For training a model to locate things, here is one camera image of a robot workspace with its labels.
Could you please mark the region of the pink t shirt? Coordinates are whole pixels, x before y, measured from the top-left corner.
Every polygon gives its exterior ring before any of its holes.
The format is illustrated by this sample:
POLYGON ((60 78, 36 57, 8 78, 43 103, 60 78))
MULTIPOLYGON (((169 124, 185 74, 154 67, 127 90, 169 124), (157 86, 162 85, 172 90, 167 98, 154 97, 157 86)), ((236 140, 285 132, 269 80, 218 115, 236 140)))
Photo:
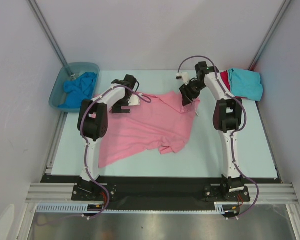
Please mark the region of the pink t shirt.
POLYGON ((201 100, 183 106, 181 94, 174 91, 149 98, 150 103, 141 102, 129 113, 108 115, 98 156, 100 168, 146 150, 176 154, 189 142, 201 100))

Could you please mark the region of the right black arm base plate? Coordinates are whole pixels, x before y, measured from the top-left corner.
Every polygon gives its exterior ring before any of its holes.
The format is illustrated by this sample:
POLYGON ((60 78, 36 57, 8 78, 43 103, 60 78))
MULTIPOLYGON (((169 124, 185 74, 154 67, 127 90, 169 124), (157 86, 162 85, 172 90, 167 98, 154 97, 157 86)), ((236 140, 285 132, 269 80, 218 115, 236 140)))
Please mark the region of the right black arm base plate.
POLYGON ((239 190, 226 190, 221 185, 207 185, 203 190, 203 199, 206 202, 250 202, 251 197, 247 186, 239 190))

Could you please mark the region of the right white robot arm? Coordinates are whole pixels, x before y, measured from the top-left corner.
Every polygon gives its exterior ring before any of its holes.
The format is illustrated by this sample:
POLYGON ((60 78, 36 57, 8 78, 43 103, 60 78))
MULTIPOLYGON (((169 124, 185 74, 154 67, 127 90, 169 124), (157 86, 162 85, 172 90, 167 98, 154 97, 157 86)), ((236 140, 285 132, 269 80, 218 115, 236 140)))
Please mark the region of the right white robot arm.
POLYGON ((242 130, 240 127, 246 125, 242 123, 242 115, 245 114, 243 103, 228 90, 215 66, 208 66, 202 61, 195 65, 195 71, 195 79, 190 79, 187 72, 178 71, 176 74, 176 79, 183 81, 179 88, 182 105, 185 107, 193 103, 205 88, 216 100, 212 123, 220 136, 224 161, 220 194, 225 200, 232 201, 245 187, 243 174, 239 170, 237 148, 238 132, 242 130))

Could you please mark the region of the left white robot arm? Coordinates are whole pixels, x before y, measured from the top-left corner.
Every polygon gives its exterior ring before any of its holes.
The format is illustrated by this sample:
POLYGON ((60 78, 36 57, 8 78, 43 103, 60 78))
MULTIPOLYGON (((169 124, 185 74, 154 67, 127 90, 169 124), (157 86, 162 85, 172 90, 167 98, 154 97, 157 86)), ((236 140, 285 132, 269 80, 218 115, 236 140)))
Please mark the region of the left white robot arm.
POLYGON ((137 79, 127 74, 123 80, 112 81, 104 93, 81 103, 77 128, 84 142, 84 165, 77 186, 90 200, 97 199, 101 193, 95 181, 100 176, 99 150, 108 131, 108 114, 129 113, 130 110, 123 107, 140 104, 135 85, 139 85, 137 79))

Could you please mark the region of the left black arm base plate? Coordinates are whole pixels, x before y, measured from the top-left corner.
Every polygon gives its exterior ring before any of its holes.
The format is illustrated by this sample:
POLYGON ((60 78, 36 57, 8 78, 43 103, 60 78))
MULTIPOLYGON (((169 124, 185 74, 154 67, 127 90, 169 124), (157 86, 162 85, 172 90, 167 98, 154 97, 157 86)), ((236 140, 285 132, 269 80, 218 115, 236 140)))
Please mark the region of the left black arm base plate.
MULTIPOLYGON (((111 202, 117 201, 119 195, 117 194, 117 189, 113 184, 101 184, 109 193, 109 199, 111 202)), ((100 186, 90 182, 88 186, 79 185, 76 183, 73 187, 71 200, 81 201, 81 202, 93 202, 101 201, 107 197, 106 191, 100 186)))

